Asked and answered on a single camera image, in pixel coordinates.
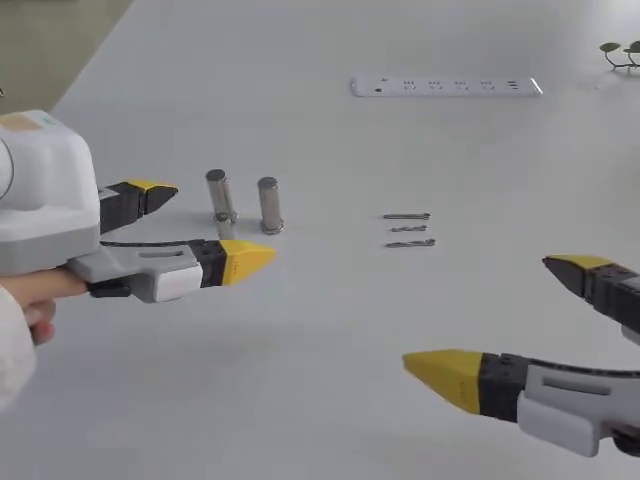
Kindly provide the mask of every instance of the power strip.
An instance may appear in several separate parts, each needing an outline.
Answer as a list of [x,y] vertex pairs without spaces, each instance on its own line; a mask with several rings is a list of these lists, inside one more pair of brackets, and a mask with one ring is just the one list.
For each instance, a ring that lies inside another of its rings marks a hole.
[[351,81],[356,97],[537,97],[533,78],[442,78],[358,76]]

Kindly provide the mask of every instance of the finger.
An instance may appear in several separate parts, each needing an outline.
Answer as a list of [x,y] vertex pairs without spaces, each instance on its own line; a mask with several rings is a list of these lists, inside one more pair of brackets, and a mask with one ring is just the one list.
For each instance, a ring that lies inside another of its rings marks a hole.
[[34,345],[42,345],[50,341],[55,334],[55,328],[52,323],[40,322],[31,327],[31,338]]
[[82,295],[87,291],[84,281],[60,268],[0,278],[0,285],[13,295],[22,308],[44,300]]
[[27,320],[27,325],[30,327],[33,327],[35,324],[40,322],[51,322],[55,314],[56,303],[53,300],[34,303],[24,310],[24,318]]

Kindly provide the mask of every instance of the white tabletop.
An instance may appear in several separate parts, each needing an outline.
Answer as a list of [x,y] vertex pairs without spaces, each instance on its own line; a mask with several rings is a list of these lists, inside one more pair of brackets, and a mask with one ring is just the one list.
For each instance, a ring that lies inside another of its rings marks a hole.
[[[640,268],[640,82],[604,41],[630,0],[138,0],[55,109],[103,184],[180,194],[117,238],[215,238],[204,175],[224,168],[238,237],[277,261],[180,301],[62,302],[58,337],[0,419],[3,479],[623,478],[467,415],[401,355],[466,348],[637,367],[618,326],[541,258]],[[533,76],[537,99],[363,99],[358,73]],[[256,182],[281,185],[266,237]],[[430,211],[428,235],[387,212]],[[437,246],[390,250],[433,236]]]

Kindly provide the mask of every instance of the white sleeve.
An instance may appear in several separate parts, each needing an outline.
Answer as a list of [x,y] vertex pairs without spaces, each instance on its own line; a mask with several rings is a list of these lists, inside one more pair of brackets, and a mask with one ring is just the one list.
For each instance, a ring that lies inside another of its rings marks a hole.
[[24,312],[0,287],[0,411],[9,407],[36,368],[36,354]]

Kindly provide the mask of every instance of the metal cylinder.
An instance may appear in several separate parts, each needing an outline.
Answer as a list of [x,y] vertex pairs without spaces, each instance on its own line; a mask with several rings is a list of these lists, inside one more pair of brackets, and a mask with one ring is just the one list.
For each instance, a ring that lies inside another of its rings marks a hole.
[[273,177],[264,177],[258,181],[262,221],[260,228],[265,235],[276,235],[284,230],[284,220],[280,214],[278,181]]
[[229,215],[231,223],[236,223],[238,214],[233,210],[233,205],[231,204],[227,174],[224,170],[216,169],[207,172],[206,177],[214,214],[226,213]]
[[218,238],[220,240],[233,240],[233,225],[231,224],[231,217],[228,213],[216,213],[216,228],[218,229]]

